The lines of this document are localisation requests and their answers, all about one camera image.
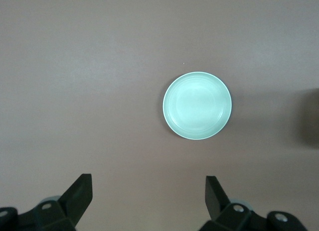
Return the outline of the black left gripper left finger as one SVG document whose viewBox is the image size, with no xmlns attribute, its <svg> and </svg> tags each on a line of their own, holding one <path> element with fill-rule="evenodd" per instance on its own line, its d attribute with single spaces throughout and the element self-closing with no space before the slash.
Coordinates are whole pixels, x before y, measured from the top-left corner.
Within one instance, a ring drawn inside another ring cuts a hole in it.
<svg viewBox="0 0 319 231">
<path fill-rule="evenodd" d="M 62 194 L 47 198 L 30 211 L 0 209 L 2 231 L 74 231 L 93 198 L 92 175 L 82 174 Z"/>
</svg>

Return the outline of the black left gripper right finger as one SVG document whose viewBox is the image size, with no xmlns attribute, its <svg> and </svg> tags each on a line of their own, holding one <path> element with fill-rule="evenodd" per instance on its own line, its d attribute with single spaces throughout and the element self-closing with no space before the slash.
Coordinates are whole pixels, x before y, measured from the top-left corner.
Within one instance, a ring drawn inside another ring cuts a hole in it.
<svg viewBox="0 0 319 231">
<path fill-rule="evenodd" d="M 229 200 L 218 179 L 207 176 L 205 203 L 210 215 L 201 231 L 304 231 L 306 227 L 294 215 L 272 211 L 264 218 L 246 205 Z"/>
</svg>

